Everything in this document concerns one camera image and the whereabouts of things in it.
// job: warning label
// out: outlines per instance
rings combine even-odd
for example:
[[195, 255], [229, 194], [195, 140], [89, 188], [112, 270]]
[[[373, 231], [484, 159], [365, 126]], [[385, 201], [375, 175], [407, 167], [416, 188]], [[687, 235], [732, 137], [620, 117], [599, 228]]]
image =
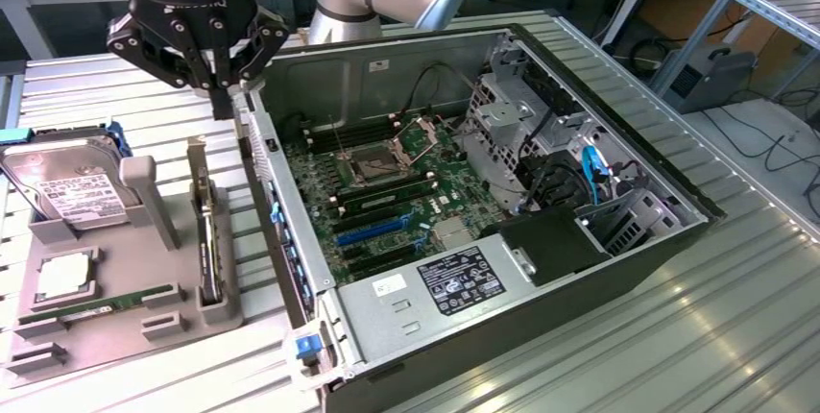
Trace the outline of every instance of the warning label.
[[37, 188], [69, 223], [93, 221], [125, 212], [107, 175], [37, 182]]
[[461, 312], [507, 291], [477, 247], [428, 262], [417, 269], [444, 315]]

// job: circuit board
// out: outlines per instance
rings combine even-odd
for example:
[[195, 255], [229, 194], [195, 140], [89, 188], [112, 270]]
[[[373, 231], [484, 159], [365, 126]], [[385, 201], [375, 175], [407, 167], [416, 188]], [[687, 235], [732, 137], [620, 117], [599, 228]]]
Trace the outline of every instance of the circuit board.
[[[416, 126], [419, 120], [424, 127]], [[392, 133], [399, 135], [399, 146], [391, 139], [320, 153], [311, 152], [305, 143], [284, 146], [339, 284], [455, 248], [507, 218], [453, 133], [441, 122], [433, 125], [408, 118]], [[349, 200], [361, 189], [372, 194]], [[392, 216], [384, 218], [385, 211]], [[340, 229], [348, 225], [356, 227]], [[381, 228], [389, 231], [373, 235]]]

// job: hard drive label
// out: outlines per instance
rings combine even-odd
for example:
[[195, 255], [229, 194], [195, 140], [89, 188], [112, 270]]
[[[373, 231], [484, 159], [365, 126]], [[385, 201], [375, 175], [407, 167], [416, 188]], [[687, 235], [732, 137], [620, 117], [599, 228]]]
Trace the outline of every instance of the hard drive label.
[[452, 315], [507, 291], [477, 247], [417, 267], [439, 312]]
[[37, 189], [69, 223], [93, 221], [125, 212], [107, 175], [37, 182]]

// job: motherboard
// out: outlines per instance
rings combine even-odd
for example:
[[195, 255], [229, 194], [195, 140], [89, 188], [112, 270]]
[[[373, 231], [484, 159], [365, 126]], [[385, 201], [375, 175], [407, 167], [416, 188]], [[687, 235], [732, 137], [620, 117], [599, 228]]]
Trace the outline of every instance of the motherboard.
[[284, 146], [339, 284], [473, 241], [507, 218], [439, 117], [385, 118]]

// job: sheet metal panel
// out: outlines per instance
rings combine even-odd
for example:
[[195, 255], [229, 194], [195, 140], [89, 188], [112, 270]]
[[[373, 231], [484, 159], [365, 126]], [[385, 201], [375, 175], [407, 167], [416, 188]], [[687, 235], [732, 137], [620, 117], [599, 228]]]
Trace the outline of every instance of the sheet metal panel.
[[[817, 408], [820, 255], [813, 232], [792, 224], [779, 201], [765, 198], [765, 190], [727, 166], [711, 145], [565, 21], [525, 12], [463, 18], [452, 27], [508, 22], [523, 24], [547, 46], [559, 48], [556, 55], [729, 217], [631, 294], [392, 411]], [[389, 26], [385, 32], [407, 33], [411, 28]], [[163, 193], [187, 190], [184, 141], [192, 134], [209, 134], [209, 164], [229, 188], [249, 323], [181, 348], [3, 391], [0, 399], [12, 399], [5, 406], [44, 411], [59, 403], [65, 410], [64, 401], [72, 399], [69, 411], [317, 411], [315, 394], [297, 392], [284, 373], [287, 319], [229, 127], [208, 120], [201, 99], [147, 81], [109, 55], [32, 62], [25, 91], [20, 124], [121, 118], [136, 152], [160, 161]], [[7, 211], [0, 243], [5, 326], [29, 238], [27, 207], [15, 193]], [[5, 330], [0, 344], [8, 344]]]

